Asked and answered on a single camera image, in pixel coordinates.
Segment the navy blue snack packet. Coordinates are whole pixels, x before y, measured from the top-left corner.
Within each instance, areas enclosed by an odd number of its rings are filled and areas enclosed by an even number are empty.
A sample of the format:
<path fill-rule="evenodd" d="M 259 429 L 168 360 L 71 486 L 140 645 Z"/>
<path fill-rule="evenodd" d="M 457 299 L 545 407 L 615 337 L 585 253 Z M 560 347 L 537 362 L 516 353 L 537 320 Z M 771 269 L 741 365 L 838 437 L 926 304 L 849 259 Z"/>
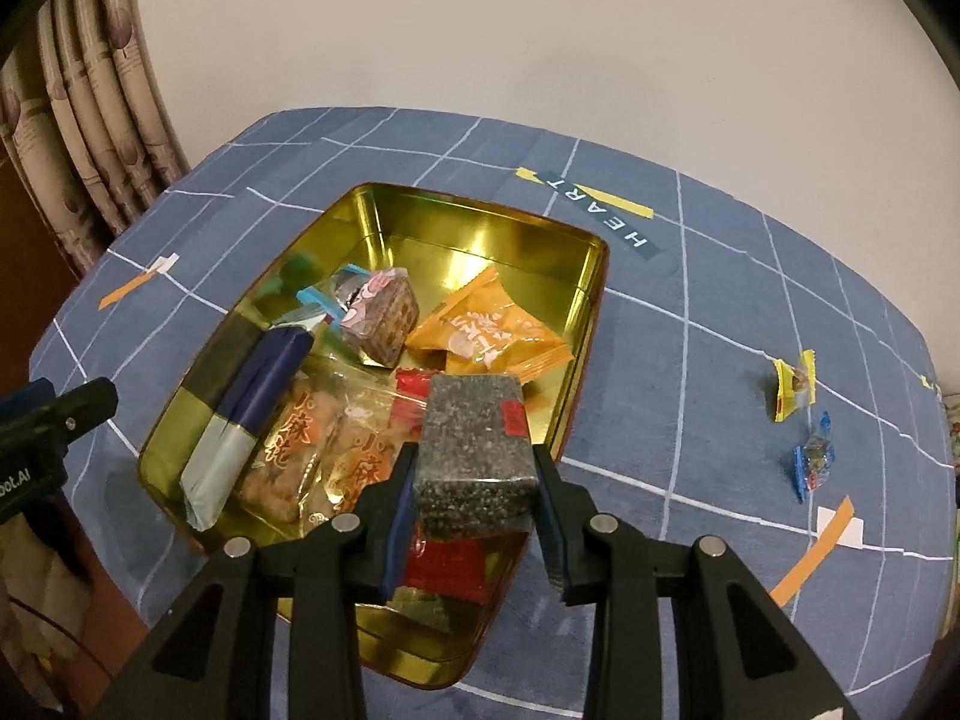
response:
<path fill-rule="evenodd" d="M 217 523 L 268 418 L 313 343 L 313 335 L 296 325 L 272 328 L 239 366 L 179 479 L 190 528 L 206 532 Z"/>

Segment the red snack packet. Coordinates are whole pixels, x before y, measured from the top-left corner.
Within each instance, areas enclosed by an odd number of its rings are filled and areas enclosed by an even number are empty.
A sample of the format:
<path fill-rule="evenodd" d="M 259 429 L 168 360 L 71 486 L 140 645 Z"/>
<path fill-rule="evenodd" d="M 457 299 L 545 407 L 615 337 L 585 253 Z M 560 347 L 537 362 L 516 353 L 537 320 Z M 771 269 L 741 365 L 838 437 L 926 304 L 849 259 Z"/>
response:
<path fill-rule="evenodd" d="M 433 376 L 433 371 L 420 369 L 398 369 L 394 374 L 395 397 L 389 427 L 397 429 L 404 442 L 420 440 Z M 420 528 L 415 528 L 404 583 L 423 592 L 485 605 L 493 593 L 487 562 L 484 539 L 430 541 Z"/>

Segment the fried twist snack bag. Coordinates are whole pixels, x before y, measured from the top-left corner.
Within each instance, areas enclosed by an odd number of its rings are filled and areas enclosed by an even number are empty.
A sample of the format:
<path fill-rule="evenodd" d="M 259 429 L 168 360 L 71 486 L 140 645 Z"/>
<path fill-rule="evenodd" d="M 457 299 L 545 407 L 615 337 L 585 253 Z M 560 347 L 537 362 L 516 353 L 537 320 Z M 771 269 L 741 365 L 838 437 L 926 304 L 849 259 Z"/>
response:
<path fill-rule="evenodd" d="M 320 462 L 313 516 L 325 520 L 351 512 L 366 486 L 389 477 L 407 437 L 407 427 L 389 422 L 389 411 L 348 406 Z"/>

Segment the grey sesame bar packet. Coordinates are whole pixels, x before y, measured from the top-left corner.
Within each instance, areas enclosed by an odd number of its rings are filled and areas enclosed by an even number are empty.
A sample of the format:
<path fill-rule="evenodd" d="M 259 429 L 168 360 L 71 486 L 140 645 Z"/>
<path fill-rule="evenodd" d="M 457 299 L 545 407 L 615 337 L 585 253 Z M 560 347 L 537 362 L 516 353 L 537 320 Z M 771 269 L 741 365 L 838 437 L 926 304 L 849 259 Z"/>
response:
<path fill-rule="evenodd" d="M 537 484 L 519 380 L 505 374 L 434 376 L 413 482 L 425 538 L 525 532 Z"/>

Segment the pink brown cake packet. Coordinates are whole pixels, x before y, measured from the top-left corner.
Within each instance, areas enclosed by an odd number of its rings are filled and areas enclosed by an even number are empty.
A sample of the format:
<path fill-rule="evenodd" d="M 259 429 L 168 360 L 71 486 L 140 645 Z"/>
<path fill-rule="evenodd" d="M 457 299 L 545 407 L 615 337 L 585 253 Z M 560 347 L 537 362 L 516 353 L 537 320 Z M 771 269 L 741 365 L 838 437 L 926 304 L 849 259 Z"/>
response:
<path fill-rule="evenodd" d="M 371 273 L 338 328 L 343 341 L 368 364 L 394 369 L 418 322 L 420 305 L 402 266 Z"/>

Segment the orange snack packet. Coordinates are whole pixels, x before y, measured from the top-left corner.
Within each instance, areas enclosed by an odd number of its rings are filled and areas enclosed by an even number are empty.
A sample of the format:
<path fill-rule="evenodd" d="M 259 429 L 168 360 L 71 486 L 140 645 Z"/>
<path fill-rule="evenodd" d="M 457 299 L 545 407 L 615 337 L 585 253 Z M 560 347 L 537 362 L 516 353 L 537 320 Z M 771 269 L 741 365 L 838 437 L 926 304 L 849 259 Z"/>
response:
<path fill-rule="evenodd" d="M 523 385 L 573 361 L 566 341 L 512 299 L 494 266 L 446 296 L 405 344 L 443 351 L 448 374 L 505 374 Z"/>

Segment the small teal candy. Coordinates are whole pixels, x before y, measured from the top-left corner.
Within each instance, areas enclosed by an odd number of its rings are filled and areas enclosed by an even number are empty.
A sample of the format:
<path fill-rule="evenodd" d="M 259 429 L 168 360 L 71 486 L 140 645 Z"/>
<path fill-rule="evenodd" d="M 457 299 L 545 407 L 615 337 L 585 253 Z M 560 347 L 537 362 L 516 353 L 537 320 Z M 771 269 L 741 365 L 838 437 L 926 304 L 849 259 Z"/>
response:
<path fill-rule="evenodd" d="M 347 315 L 356 294 L 372 276 L 370 270 L 348 263 L 335 270 L 320 286 L 300 289 L 296 297 L 302 305 L 319 305 L 329 317 L 329 323 L 338 325 Z"/>

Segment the blue wrapped candy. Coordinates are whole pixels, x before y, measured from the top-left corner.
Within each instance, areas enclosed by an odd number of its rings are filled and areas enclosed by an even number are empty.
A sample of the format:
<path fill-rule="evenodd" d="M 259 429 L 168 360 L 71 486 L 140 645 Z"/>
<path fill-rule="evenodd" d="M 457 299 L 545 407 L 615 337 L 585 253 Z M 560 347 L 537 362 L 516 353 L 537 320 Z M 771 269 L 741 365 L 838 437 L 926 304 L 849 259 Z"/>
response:
<path fill-rule="evenodd" d="M 796 445 L 791 460 L 794 493 L 800 504 L 827 481 L 836 460 L 832 442 L 833 421 L 828 411 L 823 411 L 815 429 L 804 444 Z"/>

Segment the yellow wrapped candy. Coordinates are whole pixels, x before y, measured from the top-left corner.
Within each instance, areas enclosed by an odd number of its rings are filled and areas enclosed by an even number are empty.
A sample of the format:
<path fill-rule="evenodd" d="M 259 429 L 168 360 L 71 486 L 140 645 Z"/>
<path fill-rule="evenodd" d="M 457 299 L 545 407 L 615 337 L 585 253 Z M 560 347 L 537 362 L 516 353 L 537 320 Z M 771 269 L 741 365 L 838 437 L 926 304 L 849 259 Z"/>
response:
<path fill-rule="evenodd" d="M 773 421 L 784 422 L 800 410 L 807 410 L 817 399 L 817 356 L 813 349 L 802 349 L 796 364 L 773 359 L 776 390 Z"/>

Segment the blue grid tablecloth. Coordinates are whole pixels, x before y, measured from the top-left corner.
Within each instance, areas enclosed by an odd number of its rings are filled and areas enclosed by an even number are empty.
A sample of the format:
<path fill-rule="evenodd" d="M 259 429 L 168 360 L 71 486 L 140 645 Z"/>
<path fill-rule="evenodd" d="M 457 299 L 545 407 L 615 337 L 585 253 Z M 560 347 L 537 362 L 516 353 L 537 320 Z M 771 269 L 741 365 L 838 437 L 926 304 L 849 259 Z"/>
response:
<path fill-rule="evenodd" d="M 791 452 L 807 416 L 771 421 L 777 359 L 815 351 L 836 461 L 817 507 L 864 525 L 791 606 L 866 718 L 895 718 L 923 678 L 953 567 L 946 417 L 921 333 L 877 289 L 788 226 L 669 167 L 558 133 L 423 110 L 275 112 L 206 156 L 65 301 L 29 370 L 55 387 L 109 377 L 112 421 L 71 447 L 67 496 L 110 578 L 155 622 L 200 567 L 140 486 L 137 455 L 187 367 L 317 210 L 363 182 L 597 220 L 524 169 L 649 205 L 640 259 L 612 236 L 599 332 L 563 473 L 651 536 L 726 539 L 775 585 L 815 528 Z"/>

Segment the beige patterned curtain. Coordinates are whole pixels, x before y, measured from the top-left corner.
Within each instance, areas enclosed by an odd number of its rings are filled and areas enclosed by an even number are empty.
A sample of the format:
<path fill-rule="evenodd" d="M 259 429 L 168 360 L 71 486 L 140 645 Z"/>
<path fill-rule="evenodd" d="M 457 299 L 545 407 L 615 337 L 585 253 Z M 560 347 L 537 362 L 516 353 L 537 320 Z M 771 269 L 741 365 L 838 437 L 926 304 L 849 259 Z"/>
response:
<path fill-rule="evenodd" d="M 185 176 L 139 0 L 2 0 L 2 146 L 76 273 Z"/>

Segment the gold toffee tin box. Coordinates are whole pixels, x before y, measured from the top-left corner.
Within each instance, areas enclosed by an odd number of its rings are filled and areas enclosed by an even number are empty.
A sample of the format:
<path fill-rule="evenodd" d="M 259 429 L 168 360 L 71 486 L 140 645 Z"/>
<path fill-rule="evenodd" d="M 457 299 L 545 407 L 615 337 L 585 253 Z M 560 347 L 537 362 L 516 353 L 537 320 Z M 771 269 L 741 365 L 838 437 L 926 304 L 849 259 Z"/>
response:
<path fill-rule="evenodd" d="M 407 449 L 416 520 L 361 660 L 420 689 L 470 670 L 558 454 L 608 249 L 509 206 L 392 184 L 335 200 L 229 312 L 139 463 L 202 550 L 299 538 L 356 509 Z"/>

